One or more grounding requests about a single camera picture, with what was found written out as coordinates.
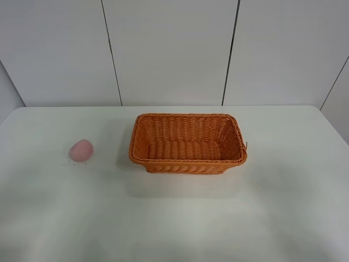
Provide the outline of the pink peach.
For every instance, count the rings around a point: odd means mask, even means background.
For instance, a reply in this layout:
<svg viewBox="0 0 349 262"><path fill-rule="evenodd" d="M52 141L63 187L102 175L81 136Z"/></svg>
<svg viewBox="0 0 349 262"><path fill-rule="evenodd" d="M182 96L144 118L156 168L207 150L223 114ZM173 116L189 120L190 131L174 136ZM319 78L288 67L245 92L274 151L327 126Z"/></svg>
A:
<svg viewBox="0 0 349 262"><path fill-rule="evenodd" d="M69 156L75 162L84 162L90 159L93 152L93 145L88 140L83 139L71 147Z"/></svg>

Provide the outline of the orange wicker basket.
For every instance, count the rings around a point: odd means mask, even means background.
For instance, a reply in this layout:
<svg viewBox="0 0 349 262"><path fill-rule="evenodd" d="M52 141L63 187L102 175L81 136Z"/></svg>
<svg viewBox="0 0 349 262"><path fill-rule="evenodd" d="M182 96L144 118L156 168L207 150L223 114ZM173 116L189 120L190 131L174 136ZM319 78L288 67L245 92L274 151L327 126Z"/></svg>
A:
<svg viewBox="0 0 349 262"><path fill-rule="evenodd" d="M142 114L129 158L149 173L222 174L247 160L246 144L229 114Z"/></svg>

